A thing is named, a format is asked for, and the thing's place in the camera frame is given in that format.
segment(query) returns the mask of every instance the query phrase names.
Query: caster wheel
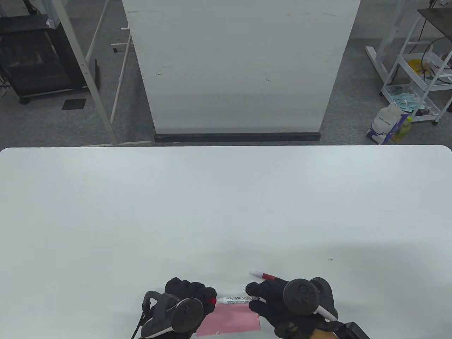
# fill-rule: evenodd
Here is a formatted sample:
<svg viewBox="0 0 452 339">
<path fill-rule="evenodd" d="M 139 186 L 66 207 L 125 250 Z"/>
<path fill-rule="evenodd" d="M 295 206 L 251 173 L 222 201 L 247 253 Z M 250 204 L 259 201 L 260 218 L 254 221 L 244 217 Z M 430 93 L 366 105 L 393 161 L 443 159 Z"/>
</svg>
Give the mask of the caster wheel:
<svg viewBox="0 0 452 339">
<path fill-rule="evenodd" d="M 21 105 L 28 105 L 30 103 L 30 99 L 28 99 L 28 98 L 19 98 L 19 103 Z"/>
</svg>

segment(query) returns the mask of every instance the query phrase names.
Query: scuff mark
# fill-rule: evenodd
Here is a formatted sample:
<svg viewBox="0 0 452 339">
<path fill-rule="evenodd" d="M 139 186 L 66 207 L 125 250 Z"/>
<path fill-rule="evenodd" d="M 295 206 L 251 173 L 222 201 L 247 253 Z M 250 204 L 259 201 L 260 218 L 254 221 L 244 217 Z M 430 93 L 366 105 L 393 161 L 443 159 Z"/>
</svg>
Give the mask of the scuff mark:
<svg viewBox="0 0 452 339">
<path fill-rule="evenodd" d="M 159 10 L 131 10 L 127 13 L 140 13 L 140 12 L 161 13 Z"/>
<path fill-rule="evenodd" d="M 169 68 L 169 66 L 163 66 L 163 67 L 160 69 L 160 71 L 156 72 L 155 74 L 157 74 L 157 75 L 163 75 L 163 69 L 164 69 L 164 68 Z"/>
</svg>

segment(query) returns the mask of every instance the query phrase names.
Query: black floor mat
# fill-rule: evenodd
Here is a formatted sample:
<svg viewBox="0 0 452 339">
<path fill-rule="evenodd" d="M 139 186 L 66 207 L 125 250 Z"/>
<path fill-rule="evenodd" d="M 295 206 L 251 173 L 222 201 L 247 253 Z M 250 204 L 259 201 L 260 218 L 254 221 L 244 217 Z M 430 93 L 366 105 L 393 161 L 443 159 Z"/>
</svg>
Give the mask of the black floor mat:
<svg viewBox="0 0 452 339">
<path fill-rule="evenodd" d="M 73 109 L 85 108 L 86 99 L 68 99 L 64 102 L 63 111 L 71 111 Z"/>
</svg>

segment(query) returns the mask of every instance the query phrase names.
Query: pink sticky note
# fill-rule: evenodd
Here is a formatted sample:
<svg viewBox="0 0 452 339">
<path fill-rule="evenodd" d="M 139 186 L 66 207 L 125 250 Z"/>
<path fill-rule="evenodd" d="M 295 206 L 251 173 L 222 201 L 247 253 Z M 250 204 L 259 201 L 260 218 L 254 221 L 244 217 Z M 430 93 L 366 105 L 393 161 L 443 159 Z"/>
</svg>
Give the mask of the pink sticky note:
<svg viewBox="0 0 452 339">
<path fill-rule="evenodd" d="M 237 332 L 260 331 L 259 315 L 250 311 L 248 304 L 216 304 L 199 326 L 196 335 L 216 335 Z"/>
</svg>

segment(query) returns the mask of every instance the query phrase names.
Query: yellow bottle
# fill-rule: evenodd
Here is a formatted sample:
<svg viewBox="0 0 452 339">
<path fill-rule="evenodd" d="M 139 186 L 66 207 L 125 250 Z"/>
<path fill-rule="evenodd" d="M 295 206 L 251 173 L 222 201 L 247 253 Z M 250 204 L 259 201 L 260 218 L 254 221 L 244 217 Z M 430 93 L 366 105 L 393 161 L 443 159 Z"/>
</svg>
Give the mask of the yellow bottle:
<svg viewBox="0 0 452 339">
<path fill-rule="evenodd" d="M 412 117 L 406 118 L 399 130 L 392 135 L 393 142 L 399 143 L 402 141 L 402 139 L 408 134 L 411 129 L 412 120 Z"/>
</svg>

